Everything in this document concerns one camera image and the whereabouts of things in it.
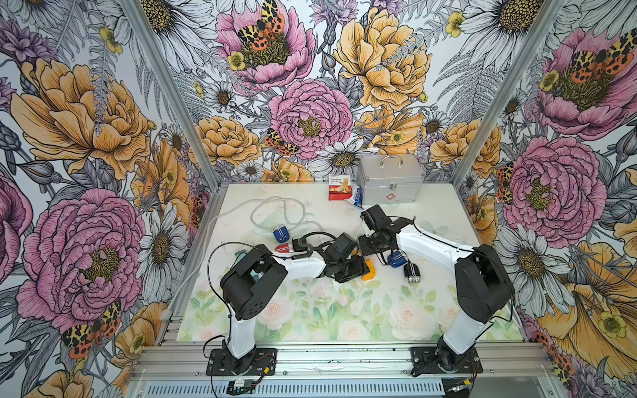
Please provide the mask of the blue device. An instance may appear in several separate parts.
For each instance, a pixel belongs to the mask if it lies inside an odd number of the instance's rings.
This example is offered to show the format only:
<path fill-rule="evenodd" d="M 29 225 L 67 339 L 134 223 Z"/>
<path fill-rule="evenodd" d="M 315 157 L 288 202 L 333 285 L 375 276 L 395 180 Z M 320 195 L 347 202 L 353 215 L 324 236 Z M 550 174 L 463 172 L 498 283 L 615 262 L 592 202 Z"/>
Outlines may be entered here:
<path fill-rule="evenodd" d="M 392 268 L 400 268 L 408 263 L 408 258 L 402 250 L 394 250 L 388 255 L 388 265 Z"/>
<path fill-rule="evenodd" d="M 288 231 L 286 226 L 279 226 L 273 230 L 273 235 L 275 240 L 279 243 L 283 244 L 290 240 L 290 232 Z"/>

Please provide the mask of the orange power strip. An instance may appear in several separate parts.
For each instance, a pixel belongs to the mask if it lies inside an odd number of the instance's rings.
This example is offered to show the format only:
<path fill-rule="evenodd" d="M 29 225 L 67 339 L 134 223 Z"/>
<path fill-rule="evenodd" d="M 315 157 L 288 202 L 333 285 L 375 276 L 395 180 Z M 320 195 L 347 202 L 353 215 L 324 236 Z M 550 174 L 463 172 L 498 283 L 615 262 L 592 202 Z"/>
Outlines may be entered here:
<path fill-rule="evenodd" d="M 375 277 L 376 277 L 376 274 L 377 274 L 377 273 L 376 273 L 376 269 L 375 269 L 375 267 L 374 267 L 374 265 L 373 265 L 373 262 L 372 262 L 371 260 L 366 260 L 366 261 L 365 261 L 365 265 L 366 265 L 366 270 L 367 270 L 367 272 L 366 272 L 366 274 L 365 274 L 365 275 L 363 275 L 363 276 L 361 277 L 361 279 L 362 279 L 363 281 L 371 281 L 371 280 L 374 280 L 374 279 L 375 279 Z"/>

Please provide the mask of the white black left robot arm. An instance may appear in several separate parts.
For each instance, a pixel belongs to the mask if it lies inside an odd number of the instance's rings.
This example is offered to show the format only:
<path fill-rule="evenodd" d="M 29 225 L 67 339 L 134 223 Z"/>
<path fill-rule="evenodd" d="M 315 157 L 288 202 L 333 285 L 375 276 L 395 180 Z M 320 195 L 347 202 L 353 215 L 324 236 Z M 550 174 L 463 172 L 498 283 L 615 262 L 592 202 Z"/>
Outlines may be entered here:
<path fill-rule="evenodd" d="M 292 240 L 288 253 L 255 245 L 222 277 L 222 299 L 230 311 L 222 344 L 222 369 L 241 375 L 256 362 L 255 321 L 285 280 L 328 278 L 339 284 L 370 273 L 358 243 L 343 233 L 311 232 Z"/>

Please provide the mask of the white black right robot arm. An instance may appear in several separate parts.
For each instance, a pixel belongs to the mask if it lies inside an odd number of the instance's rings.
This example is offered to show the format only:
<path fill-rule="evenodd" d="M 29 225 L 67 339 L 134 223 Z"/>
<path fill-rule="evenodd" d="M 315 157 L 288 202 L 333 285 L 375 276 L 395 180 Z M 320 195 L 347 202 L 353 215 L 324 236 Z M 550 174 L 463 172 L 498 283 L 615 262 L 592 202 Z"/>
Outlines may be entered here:
<path fill-rule="evenodd" d="M 514 298 L 514 285 L 499 255 L 490 245 L 461 245 L 426 232 L 406 217 L 390 217 L 379 205 L 363 211 L 361 219 L 368 229 L 358 237 L 363 255 L 402 250 L 454 275 L 460 310 L 436 348 L 436 365 L 451 371 Z"/>

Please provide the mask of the black silver shaver head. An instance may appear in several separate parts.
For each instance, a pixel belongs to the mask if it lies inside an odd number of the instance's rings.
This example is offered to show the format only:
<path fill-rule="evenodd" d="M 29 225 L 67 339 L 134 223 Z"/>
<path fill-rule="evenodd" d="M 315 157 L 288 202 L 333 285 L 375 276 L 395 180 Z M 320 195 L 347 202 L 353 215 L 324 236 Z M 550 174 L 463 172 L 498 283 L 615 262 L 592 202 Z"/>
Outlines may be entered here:
<path fill-rule="evenodd" d="M 307 252 L 310 249 L 310 245 L 304 238 L 297 238 L 292 240 L 293 252 Z"/>

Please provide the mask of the blue white tissue pack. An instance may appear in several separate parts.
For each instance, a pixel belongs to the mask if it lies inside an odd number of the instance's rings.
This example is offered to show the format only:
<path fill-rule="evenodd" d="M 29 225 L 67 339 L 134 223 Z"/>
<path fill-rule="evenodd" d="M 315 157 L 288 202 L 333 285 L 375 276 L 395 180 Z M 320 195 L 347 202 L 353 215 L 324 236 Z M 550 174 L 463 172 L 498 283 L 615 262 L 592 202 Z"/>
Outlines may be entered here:
<path fill-rule="evenodd" d="M 353 186 L 352 195 L 347 198 L 345 202 L 356 207 L 357 209 L 363 210 L 363 194 L 361 187 Z"/>

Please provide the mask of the silver first aid case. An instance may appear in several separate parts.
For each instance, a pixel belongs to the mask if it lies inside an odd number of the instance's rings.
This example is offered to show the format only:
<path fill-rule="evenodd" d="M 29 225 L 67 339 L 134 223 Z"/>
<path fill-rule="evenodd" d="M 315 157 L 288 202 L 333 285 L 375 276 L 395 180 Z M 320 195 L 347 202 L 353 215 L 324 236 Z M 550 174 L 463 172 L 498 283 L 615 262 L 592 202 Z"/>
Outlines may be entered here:
<path fill-rule="evenodd" d="M 411 154 L 366 156 L 359 161 L 357 182 L 365 206 L 414 202 L 421 165 Z"/>

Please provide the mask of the red white bandage box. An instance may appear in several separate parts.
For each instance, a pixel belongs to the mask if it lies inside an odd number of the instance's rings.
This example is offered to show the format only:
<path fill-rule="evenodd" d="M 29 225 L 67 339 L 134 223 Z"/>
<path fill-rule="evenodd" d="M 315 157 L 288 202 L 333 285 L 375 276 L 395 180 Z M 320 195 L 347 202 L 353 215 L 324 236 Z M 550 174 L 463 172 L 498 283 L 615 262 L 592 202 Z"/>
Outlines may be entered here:
<path fill-rule="evenodd" d="M 328 176 L 328 200 L 345 201 L 353 195 L 351 176 L 348 174 L 330 174 Z"/>

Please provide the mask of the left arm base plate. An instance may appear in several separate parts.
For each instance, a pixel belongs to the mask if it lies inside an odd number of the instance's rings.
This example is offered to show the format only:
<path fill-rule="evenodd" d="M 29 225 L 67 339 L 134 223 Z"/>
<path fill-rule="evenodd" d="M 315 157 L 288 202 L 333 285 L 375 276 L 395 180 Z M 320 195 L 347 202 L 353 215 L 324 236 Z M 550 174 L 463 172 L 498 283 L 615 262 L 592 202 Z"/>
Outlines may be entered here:
<path fill-rule="evenodd" d="M 228 348 L 213 349 L 208 358 L 207 376 L 272 376 L 275 374 L 278 350 L 254 347 L 241 358 L 232 356 Z"/>

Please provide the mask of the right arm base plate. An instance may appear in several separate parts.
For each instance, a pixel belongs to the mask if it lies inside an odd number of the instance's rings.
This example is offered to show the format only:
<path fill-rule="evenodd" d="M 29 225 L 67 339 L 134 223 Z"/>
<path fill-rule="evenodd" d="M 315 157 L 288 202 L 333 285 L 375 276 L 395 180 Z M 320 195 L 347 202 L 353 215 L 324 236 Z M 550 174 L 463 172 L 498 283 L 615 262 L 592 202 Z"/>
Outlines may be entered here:
<path fill-rule="evenodd" d="M 467 353 L 456 354 L 448 348 L 421 346 L 410 348 L 412 369 L 410 375 L 426 374 L 479 374 L 483 367 L 478 352 L 472 347 Z"/>

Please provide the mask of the aluminium front rail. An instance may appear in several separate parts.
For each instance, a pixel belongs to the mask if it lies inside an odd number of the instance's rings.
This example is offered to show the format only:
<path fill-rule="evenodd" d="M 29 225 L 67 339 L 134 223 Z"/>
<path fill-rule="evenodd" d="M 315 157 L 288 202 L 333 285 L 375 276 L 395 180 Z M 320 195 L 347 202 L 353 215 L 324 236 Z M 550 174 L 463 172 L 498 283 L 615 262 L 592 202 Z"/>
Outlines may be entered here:
<path fill-rule="evenodd" d="M 202 381 L 207 354 L 220 343 L 165 342 L 147 348 L 139 358 L 132 381 Z M 277 350 L 276 379 L 300 378 L 400 378 L 411 376 L 414 362 L 411 343 L 311 343 L 283 342 Z M 511 341 L 487 341 L 475 346 L 472 356 L 486 377 L 554 376 L 542 345 Z"/>

